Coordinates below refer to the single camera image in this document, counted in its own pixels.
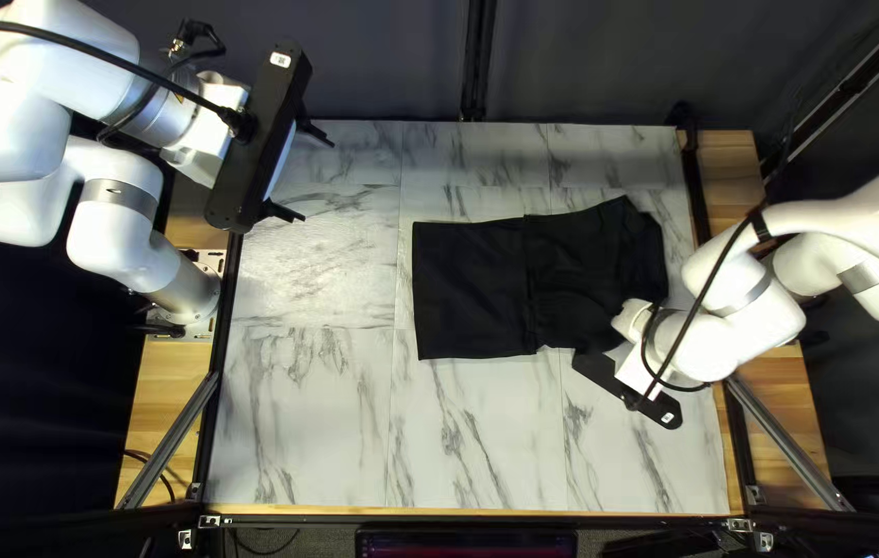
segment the silver joint ring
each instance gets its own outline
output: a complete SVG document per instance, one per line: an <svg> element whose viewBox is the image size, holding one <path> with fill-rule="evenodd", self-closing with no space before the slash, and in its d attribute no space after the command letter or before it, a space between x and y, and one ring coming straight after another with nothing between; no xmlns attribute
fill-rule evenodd
<svg viewBox="0 0 879 558"><path fill-rule="evenodd" d="M157 214L157 198L133 184L126 184L110 179L94 179L85 183L82 189L81 202L102 202L133 209L154 221Z"/></svg>
<svg viewBox="0 0 879 558"><path fill-rule="evenodd" d="M770 286L771 283L773 283L773 281L774 277L771 276L770 273L764 272L763 277L760 278L760 281L758 281L757 284L749 290L749 292L740 297L739 300L728 306L723 306L718 310L711 310L709 311L709 314L715 314L716 316L719 316L719 318L725 318L726 316L730 316L732 314L735 314L736 312L739 312L740 310L749 306L751 302L755 301L755 299L760 298L760 295L762 295L767 290L767 288Z"/></svg>
<svg viewBox="0 0 879 558"><path fill-rule="evenodd" d="M839 273L839 281L842 281L850 293L854 295L862 293L870 287L879 285L879 268L868 261L861 261Z"/></svg>

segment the qr code label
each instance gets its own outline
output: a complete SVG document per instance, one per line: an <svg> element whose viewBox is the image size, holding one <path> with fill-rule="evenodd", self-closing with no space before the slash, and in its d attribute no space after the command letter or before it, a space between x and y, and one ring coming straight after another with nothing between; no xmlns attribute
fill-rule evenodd
<svg viewBox="0 0 879 558"><path fill-rule="evenodd" d="M292 57L288 55L283 55L281 53L271 53L271 63L274 66L287 68L288 66L292 65Z"/></svg>

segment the black fabric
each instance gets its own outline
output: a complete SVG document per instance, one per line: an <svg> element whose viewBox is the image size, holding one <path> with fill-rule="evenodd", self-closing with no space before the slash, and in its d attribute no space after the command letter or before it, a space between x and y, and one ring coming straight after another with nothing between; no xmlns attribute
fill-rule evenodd
<svg viewBox="0 0 879 558"><path fill-rule="evenodd" d="M628 197L559 215L416 222L419 359L613 349L622 302L667 297L660 226Z"/></svg>

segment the table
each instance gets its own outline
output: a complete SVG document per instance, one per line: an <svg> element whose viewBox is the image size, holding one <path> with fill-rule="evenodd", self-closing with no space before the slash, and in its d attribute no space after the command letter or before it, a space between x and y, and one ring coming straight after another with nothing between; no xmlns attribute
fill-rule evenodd
<svg viewBox="0 0 879 558"><path fill-rule="evenodd" d="M709 215L715 233L733 222L737 222L746 209L755 205L762 193L755 149L752 136L748 132L704 132L701 134L699 153L705 193L708 200ZM169 223L168 235L182 246L194 245L200 248L223 247L223 235L217 235L200 220L194 218L174 218ZM144 365L141 369L137 398L134 403L128 447L149 451L170 425L171 420L184 404L186 397L194 389L198 378L208 367L208 345L166 344L148 342L145 349ZM810 392L807 388L804 365L799 349L775 349L768 355L745 366L741 373L750 378L754 388L798 441L817 460L824 470L824 452L818 435L817 421L814 418ZM723 445L725 446L726 474L728 476L729 506L731 512L741 509L735 468L726 425L722 418ZM185 479L191 476L191 463L194 455L193 435L185 440L178 454L173 458L171 468ZM751 436L754 449L754 462L758 479L765 488L771 503L814 504L807 491L790 472L782 456L775 455L776 448L766 437L755 432ZM137 463L124 463L121 486L128 485L128 478L137 469ZM166 499L163 488L155 488L147 503ZM339 513L337 508L326 506L285 506L250 504L215 506L223 513L290 513L318 514ZM429 513L437 510L403 508L346 508L351 514L392 514ZM521 514L520 510L469 510L471 514Z"/></svg>

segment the white marble tile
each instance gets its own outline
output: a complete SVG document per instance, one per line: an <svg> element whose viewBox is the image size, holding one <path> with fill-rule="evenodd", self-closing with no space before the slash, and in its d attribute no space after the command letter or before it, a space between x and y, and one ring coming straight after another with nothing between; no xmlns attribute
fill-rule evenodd
<svg viewBox="0 0 879 558"><path fill-rule="evenodd" d="M552 190L553 213L588 209L609 199L629 196L634 206L653 216L664 234L664 259L667 260L669 298L665 306L686 310L694 301L681 279L681 265L694 252L694 230L690 223L687 188L672 185L663 190L627 191L616 188L564 188Z"/></svg>
<svg viewBox="0 0 879 558"><path fill-rule="evenodd" d="M390 328L399 187L279 184L273 199L307 219L268 219L244 236L233 316Z"/></svg>
<svg viewBox="0 0 879 558"><path fill-rule="evenodd" d="M565 509L558 353L419 362L396 330L388 505Z"/></svg>
<svg viewBox="0 0 879 558"><path fill-rule="evenodd" d="M398 229L398 282L395 292L395 328L413 329L412 223L485 222L549 213L551 191L514 185L462 185L434 187L402 184L402 209Z"/></svg>
<svg viewBox="0 0 879 558"><path fill-rule="evenodd" d="M234 321L207 500L382 505L392 340Z"/></svg>
<svg viewBox="0 0 879 558"><path fill-rule="evenodd" d="M545 124L406 122L402 183L548 187Z"/></svg>
<svg viewBox="0 0 879 558"><path fill-rule="evenodd" d="M336 144L328 147L298 133L279 184L398 184L402 172L402 122L314 120Z"/></svg>
<svg viewBox="0 0 879 558"><path fill-rule="evenodd" d="M631 191L683 182L681 148L670 127L550 124L546 141L553 185Z"/></svg>
<svg viewBox="0 0 879 558"><path fill-rule="evenodd" d="M571 356L562 352L560 373L569 508L728 514L711 390L675 394L683 424L667 430L571 369Z"/></svg>

